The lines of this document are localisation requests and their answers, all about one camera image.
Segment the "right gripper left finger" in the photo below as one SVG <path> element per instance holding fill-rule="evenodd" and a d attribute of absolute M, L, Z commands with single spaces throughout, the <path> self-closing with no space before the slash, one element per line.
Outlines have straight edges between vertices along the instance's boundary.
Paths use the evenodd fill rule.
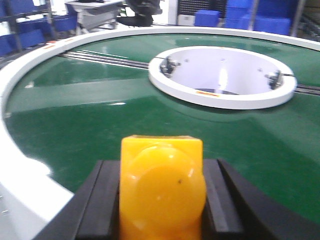
<path fill-rule="evenodd" d="M 119 239 L 120 161 L 99 160 L 36 240 Z"/>

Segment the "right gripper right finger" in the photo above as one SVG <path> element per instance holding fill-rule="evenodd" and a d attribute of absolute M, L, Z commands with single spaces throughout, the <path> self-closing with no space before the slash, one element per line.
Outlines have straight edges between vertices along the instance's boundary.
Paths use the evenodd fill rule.
<path fill-rule="evenodd" d="M 204 240 L 316 240 L 317 223 L 268 197 L 222 159 L 204 159 Z"/>

